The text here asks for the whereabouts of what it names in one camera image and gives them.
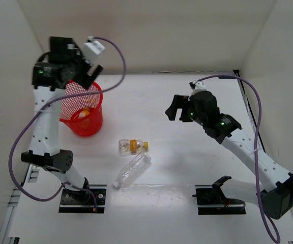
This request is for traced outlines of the orange juice bottle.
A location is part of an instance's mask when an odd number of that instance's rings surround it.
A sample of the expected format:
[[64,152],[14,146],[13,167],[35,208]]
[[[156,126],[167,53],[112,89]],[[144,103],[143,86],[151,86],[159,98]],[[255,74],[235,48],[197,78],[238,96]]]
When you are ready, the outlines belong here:
[[82,118],[88,116],[90,113],[91,113],[91,108],[89,108],[89,107],[82,108],[72,115],[71,120],[82,119]]

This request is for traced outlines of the clear bottle yellow label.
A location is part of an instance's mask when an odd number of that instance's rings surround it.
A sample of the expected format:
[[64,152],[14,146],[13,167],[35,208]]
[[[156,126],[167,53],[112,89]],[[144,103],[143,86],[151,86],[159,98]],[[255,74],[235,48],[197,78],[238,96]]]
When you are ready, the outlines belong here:
[[121,139],[119,140],[119,153],[122,156],[135,155],[141,151],[147,151],[149,143],[139,139]]

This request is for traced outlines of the clear plastic bottle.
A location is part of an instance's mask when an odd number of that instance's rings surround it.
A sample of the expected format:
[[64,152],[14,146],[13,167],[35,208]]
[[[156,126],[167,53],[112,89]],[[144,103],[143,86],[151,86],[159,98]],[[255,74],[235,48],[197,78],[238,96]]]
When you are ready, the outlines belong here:
[[149,168],[151,157],[145,152],[140,152],[118,173],[113,182],[115,189],[127,188],[131,186]]

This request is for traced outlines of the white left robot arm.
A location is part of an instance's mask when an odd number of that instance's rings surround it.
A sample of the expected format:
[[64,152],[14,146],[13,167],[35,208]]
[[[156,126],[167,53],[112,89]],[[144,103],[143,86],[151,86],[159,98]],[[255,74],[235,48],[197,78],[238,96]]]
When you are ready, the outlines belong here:
[[42,167],[67,182],[66,189],[73,191],[78,203],[90,199],[90,190],[84,187],[85,178],[73,166],[73,153],[60,148],[58,126],[61,101],[48,105],[47,102],[65,95],[68,83],[74,82],[83,91],[90,90],[101,67],[93,73],[88,71],[104,51],[104,46],[93,37],[88,37],[82,47],[72,38],[50,37],[50,51],[43,54],[33,67],[32,85],[35,97],[36,121],[33,137],[21,160]]

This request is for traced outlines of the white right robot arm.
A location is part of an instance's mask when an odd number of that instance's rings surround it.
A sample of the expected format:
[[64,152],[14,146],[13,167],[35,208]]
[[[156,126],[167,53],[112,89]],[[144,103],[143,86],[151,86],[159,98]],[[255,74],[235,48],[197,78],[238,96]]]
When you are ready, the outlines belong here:
[[258,204],[261,198],[264,213],[280,219],[293,207],[293,173],[276,163],[263,150],[254,149],[254,140],[231,115],[220,112],[216,97],[209,91],[197,91],[191,96],[174,95],[165,114],[175,120],[181,109],[180,121],[196,122],[205,133],[232,152],[254,174],[259,175],[260,193],[250,184],[237,182],[231,188],[223,186],[231,177],[221,177],[213,186],[212,197],[218,203],[229,198]]

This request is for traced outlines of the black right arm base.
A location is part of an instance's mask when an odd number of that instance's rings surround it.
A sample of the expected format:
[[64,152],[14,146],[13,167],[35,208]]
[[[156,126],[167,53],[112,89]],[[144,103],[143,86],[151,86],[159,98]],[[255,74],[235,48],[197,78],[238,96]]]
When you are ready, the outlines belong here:
[[221,187],[230,180],[231,176],[223,176],[215,181],[212,185],[196,185],[195,194],[198,215],[215,216],[215,215],[245,215],[246,203],[239,199],[227,198]]

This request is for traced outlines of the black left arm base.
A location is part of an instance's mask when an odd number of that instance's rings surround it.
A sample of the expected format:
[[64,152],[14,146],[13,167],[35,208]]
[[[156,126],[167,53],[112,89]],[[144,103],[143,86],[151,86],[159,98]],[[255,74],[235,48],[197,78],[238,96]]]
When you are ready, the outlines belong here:
[[67,214],[103,214],[105,211],[106,185],[90,185],[91,193],[71,192],[63,189],[58,211]]

